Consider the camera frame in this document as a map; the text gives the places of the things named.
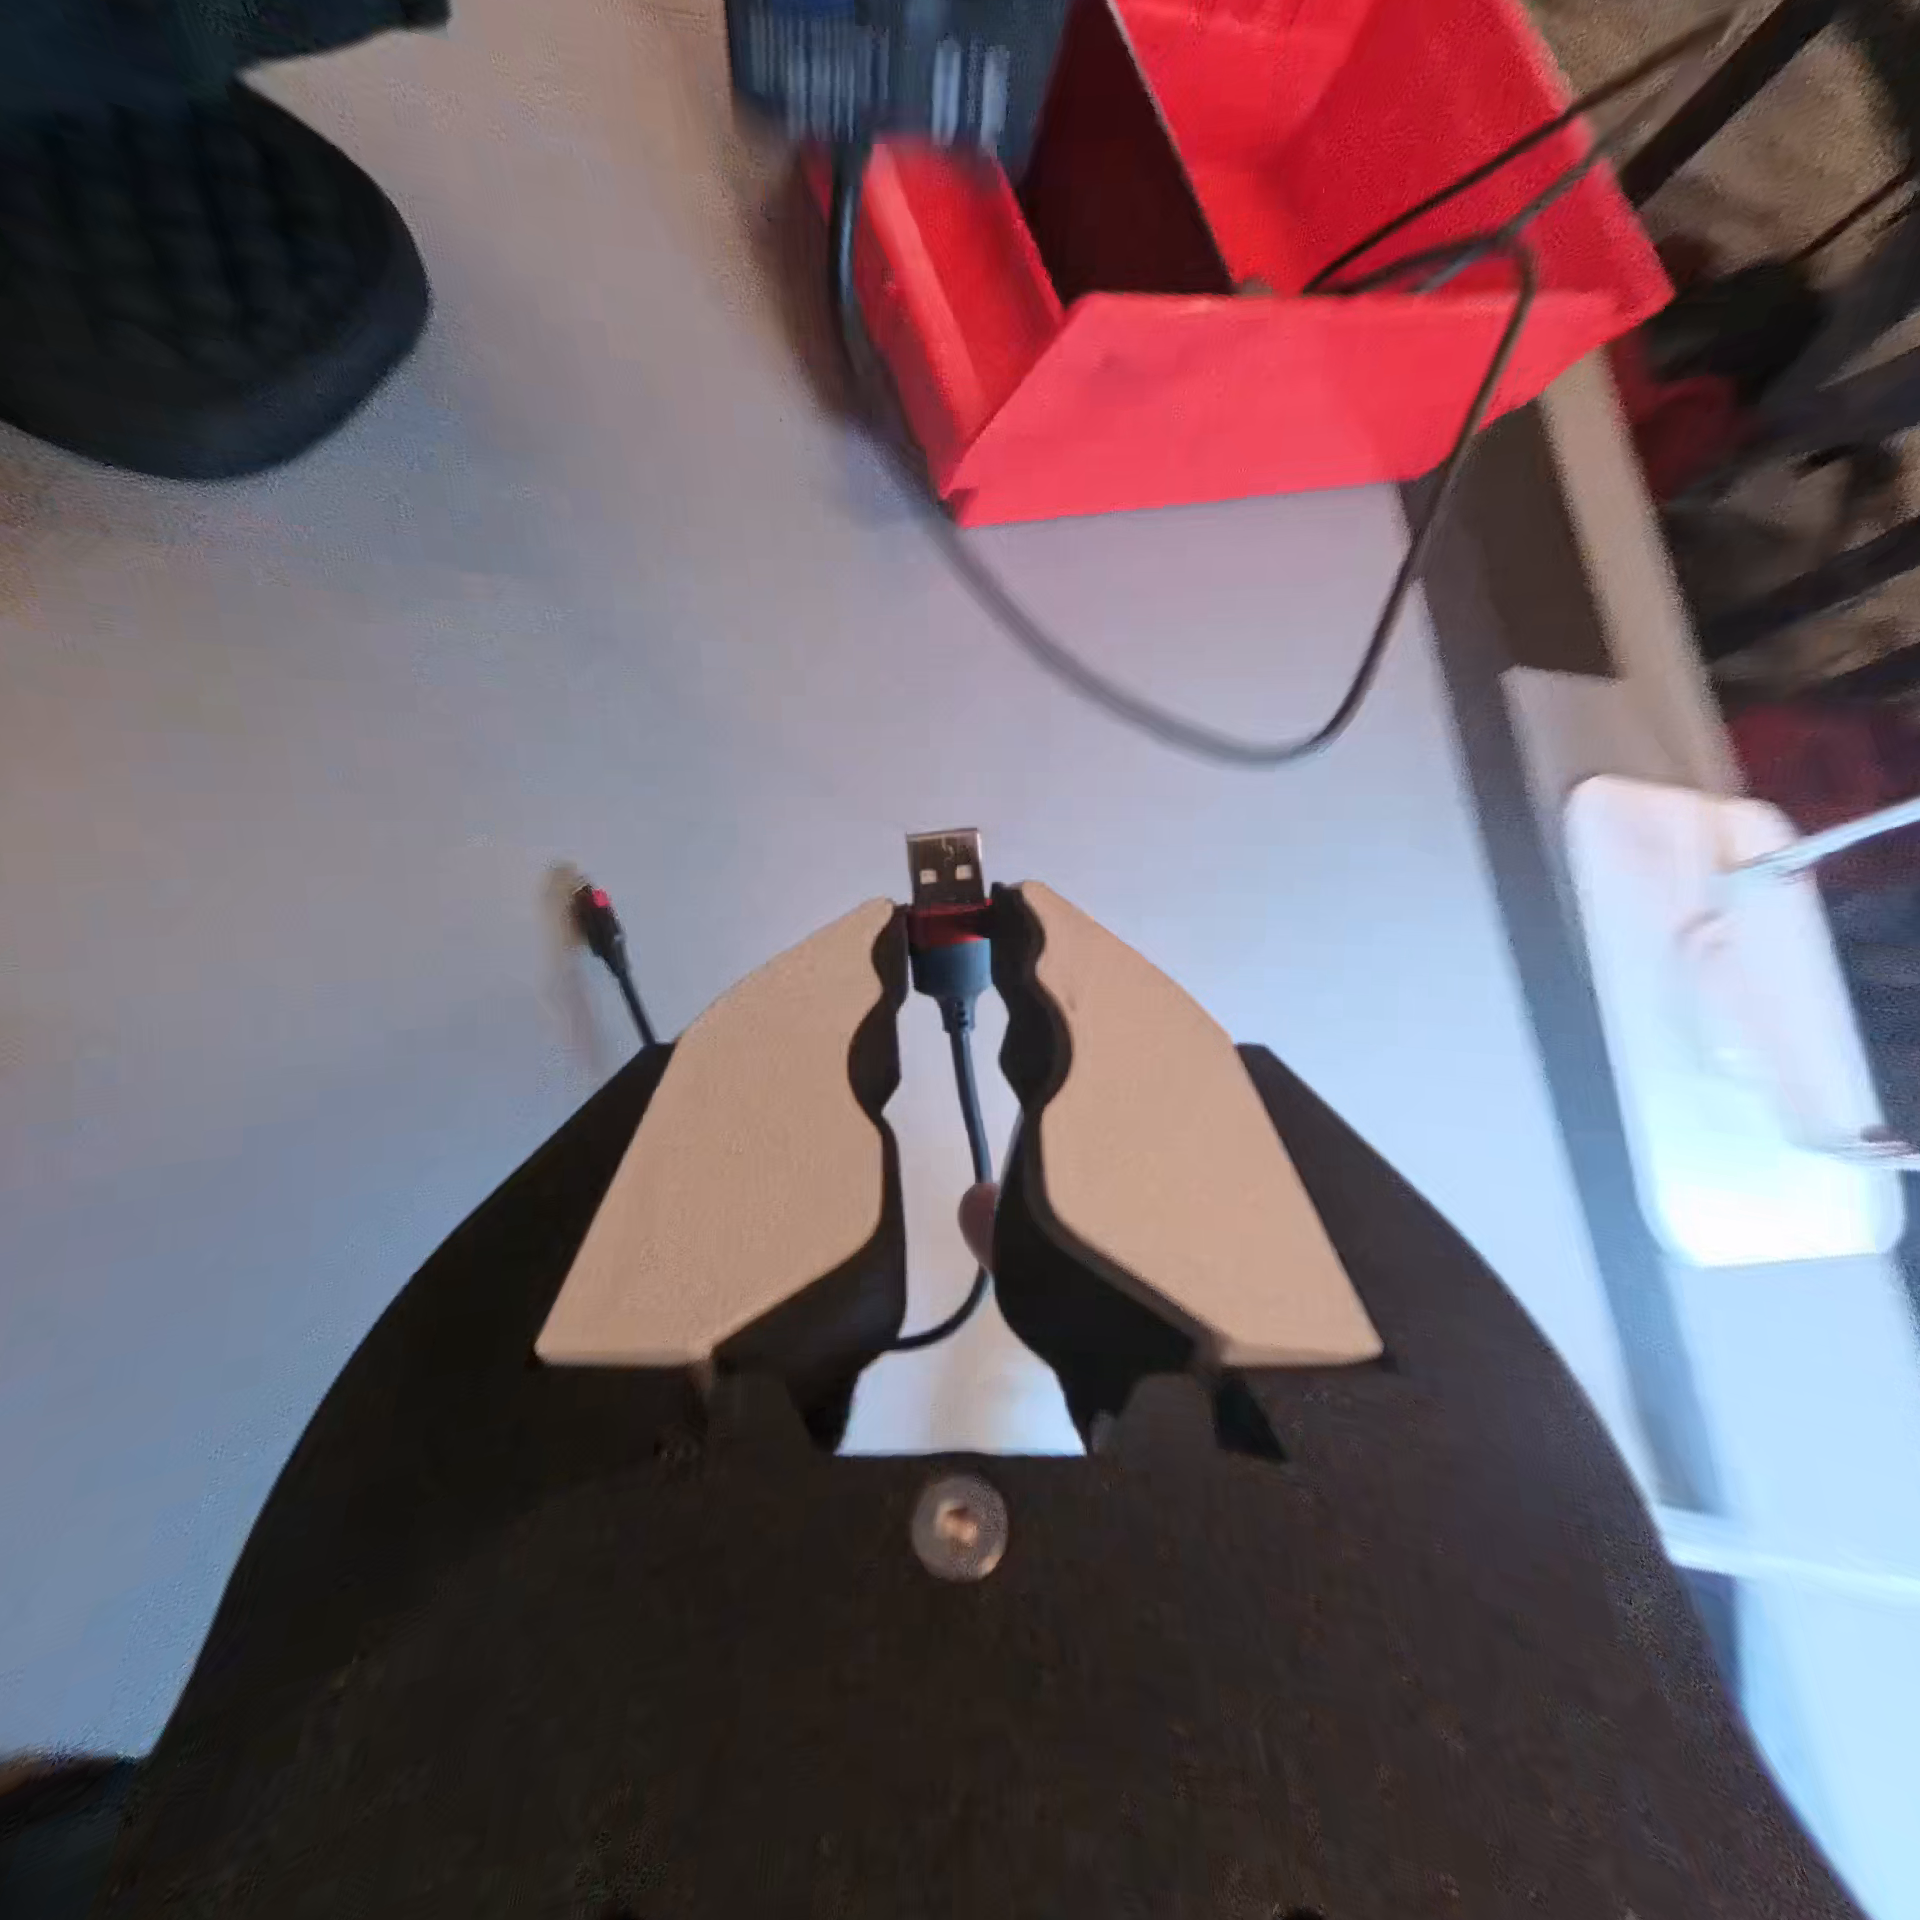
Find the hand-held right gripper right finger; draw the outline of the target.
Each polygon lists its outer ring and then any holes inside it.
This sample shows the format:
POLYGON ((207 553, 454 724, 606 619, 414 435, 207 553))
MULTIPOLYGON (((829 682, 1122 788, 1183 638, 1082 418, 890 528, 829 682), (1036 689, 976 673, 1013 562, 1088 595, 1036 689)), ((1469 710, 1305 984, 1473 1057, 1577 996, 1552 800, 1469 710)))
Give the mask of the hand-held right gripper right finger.
POLYGON ((999 1073, 1039 1235, 1231 1369, 1385 1356, 1228 1028, 1038 880, 993 897, 999 1073))

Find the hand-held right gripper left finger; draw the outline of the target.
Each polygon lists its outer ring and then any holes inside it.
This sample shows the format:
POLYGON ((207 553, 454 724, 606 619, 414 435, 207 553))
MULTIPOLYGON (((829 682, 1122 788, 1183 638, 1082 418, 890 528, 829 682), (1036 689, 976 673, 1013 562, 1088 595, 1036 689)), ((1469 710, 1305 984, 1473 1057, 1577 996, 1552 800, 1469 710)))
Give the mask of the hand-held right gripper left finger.
POLYGON ((873 899, 712 1000, 666 1052, 560 1286, 550 1367, 687 1369, 818 1286, 878 1305, 829 1335, 852 1367, 905 1314, 895 1137, 905 913, 873 899))

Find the red plastic bin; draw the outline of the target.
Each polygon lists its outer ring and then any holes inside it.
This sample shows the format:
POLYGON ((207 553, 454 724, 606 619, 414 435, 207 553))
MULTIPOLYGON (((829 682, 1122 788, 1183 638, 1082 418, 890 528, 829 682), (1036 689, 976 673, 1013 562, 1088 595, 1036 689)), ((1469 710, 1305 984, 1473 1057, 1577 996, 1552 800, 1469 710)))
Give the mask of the red plastic bin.
POLYGON ((863 178, 855 313, 932 492, 966 527, 1396 484, 1440 467, 1514 315, 1498 247, 1593 139, 1521 4, 1116 4, 1230 267, 1230 297, 1061 306, 1009 182, 889 144, 863 178))

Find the grey multi-port usb hub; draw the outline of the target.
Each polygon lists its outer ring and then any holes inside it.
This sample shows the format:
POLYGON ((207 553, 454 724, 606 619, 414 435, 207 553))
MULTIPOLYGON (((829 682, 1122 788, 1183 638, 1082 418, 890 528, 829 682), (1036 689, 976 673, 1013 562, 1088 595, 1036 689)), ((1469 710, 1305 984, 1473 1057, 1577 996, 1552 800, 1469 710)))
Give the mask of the grey multi-port usb hub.
POLYGON ((1023 168, 1068 2, 725 2, 735 106, 798 142, 1023 168))

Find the white metal stand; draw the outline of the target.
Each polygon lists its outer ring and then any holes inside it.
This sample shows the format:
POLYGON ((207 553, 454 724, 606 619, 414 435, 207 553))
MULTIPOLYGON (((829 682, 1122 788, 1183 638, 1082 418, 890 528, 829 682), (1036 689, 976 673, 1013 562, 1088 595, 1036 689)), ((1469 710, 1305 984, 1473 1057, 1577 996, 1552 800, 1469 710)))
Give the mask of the white metal stand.
POLYGON ((1916 1144, 1888 1130, 1817 867, 1916 800, 1798 832, 1774 804, 1582 780, 1575 919, 1641 1211, 1697 1270, 1886 1257, 1916 1144))

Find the black divider panel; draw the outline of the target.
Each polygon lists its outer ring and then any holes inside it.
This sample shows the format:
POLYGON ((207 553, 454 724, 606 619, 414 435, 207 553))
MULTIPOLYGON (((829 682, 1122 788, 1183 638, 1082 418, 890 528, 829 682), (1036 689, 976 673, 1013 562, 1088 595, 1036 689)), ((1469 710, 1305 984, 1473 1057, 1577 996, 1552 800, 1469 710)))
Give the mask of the black divider panel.
POLYGON ((1015 195, 1061 306, 1234 292, 1116 4, 1070 8, 1015 195))

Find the black textured rounded object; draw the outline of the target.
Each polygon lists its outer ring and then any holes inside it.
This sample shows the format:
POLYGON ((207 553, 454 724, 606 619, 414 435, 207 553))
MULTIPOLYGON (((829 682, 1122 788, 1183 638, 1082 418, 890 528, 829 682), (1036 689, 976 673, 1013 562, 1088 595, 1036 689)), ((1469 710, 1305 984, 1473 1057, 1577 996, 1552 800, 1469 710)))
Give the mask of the black textured rounded object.
POLYGON ((416 241, 249 84, 4 114, 1 418, 110 468, 221 482, 336 433, 430 315, 416 241))

